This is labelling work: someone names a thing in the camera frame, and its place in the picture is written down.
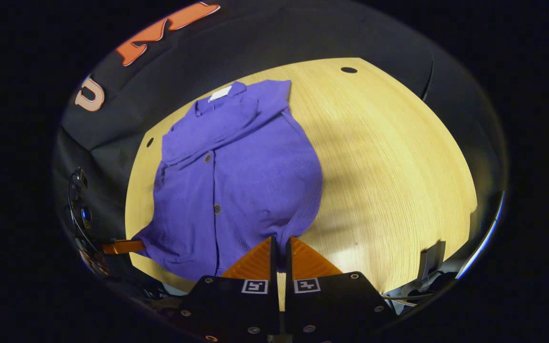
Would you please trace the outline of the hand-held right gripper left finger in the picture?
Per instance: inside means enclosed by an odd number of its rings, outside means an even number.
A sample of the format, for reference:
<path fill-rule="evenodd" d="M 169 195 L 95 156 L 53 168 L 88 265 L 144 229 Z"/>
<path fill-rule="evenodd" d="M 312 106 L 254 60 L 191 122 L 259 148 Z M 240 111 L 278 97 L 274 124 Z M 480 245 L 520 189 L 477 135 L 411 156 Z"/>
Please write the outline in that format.
<path fill-rule="evenodd" d="M 179 307 L 178 328 L 201 343 L 268 343 L 279 334 L 277 246 L 268 237 L 221 276 L 203 276 Z"/>

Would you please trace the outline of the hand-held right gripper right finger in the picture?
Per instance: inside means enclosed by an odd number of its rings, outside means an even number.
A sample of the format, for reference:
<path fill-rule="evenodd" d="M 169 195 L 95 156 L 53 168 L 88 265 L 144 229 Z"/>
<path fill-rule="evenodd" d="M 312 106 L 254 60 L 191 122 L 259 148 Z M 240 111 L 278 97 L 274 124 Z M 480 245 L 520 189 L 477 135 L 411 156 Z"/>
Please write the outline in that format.
<path fill-rule="evenodd" d="M 287 243 L 284 326 L 294 343 L 368 343 L 397 314 L 362 272 L 342 272 L 297 237 Z"/>

